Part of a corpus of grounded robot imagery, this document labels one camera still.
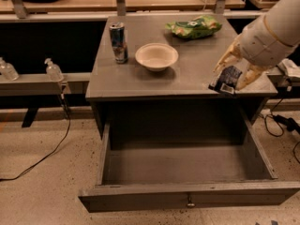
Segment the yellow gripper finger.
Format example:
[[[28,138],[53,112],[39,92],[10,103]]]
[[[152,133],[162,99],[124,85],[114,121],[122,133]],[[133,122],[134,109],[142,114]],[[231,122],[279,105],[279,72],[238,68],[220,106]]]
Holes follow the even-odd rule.
[[[243,56],[240,52],[240,44],[235,40],[227,49],[227,51],[218,60],[214,71],[220,73],[224,68],[237,64],[242,60]]]
[[[262,74],[263,74],[263,69],[261,67],[248,64],[247,70],[238,79],[235,89],[241,90],[245,88],[249,84],[255,82]]]

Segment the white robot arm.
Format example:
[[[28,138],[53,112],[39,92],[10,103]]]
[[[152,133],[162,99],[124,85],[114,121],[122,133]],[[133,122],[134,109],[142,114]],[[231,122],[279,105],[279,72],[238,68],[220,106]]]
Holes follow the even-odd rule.
[[[220,74],[225,68],[246,59],[247,71],[235,87],[241,90],[292,54],[299,44],[300,0],[279,0],[243,29],[219,59],[214,71]]]

